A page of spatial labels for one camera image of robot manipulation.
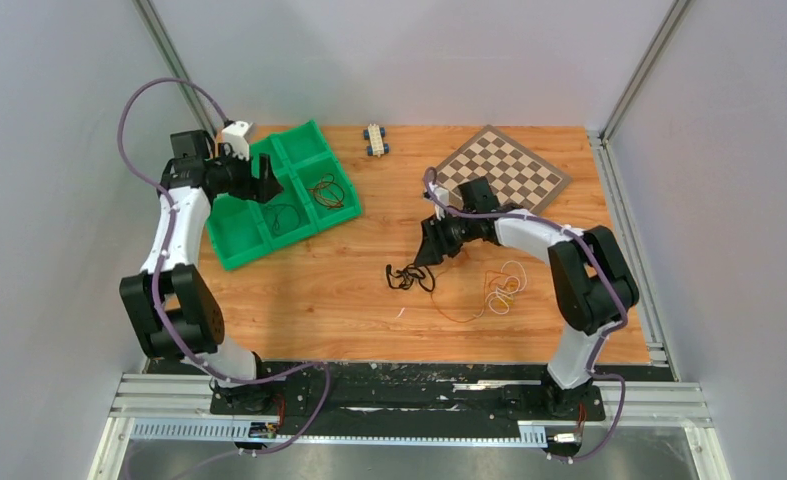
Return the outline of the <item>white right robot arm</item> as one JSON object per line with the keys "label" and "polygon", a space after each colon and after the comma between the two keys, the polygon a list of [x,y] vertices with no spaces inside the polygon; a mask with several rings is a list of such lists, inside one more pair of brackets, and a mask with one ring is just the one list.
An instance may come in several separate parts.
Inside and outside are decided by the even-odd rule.
{"label": "white right robot arm", "polygon": [[639,301],[614,233],[604,226],[562,226],[520,205],[502,204],[484,177],[457,186],[459,208],[451,205],[435,168],[426,170],[423,184],[435,212],[421,223],[415,266],[439,265],[474,240],[524,252],[548,266],[565,327],[547,364],[550,382],[539,392],[540,403],[553,417],[567,416],[580,403],[578,387],[593,378],[605,340],[626,326]]}

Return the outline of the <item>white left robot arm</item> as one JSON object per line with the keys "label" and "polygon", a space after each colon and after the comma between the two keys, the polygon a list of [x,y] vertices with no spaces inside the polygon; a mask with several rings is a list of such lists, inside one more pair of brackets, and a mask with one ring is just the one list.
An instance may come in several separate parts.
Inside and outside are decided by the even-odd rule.
{"label": "white left robot arm", "polygon": [[198,270],[202,233],[215,200],[228,195],[267,203],[282,193],[267,154],[254,157],[252,124],[229,122],[219,139],[204,130],[172,135],[173,156],[155,183],[160,218],[152,247],[119,293],[140,347],[150,359],[187,361],[251,414],[269,410],[275,388],[258,376],[259,357],[225,331],[221,309]]}

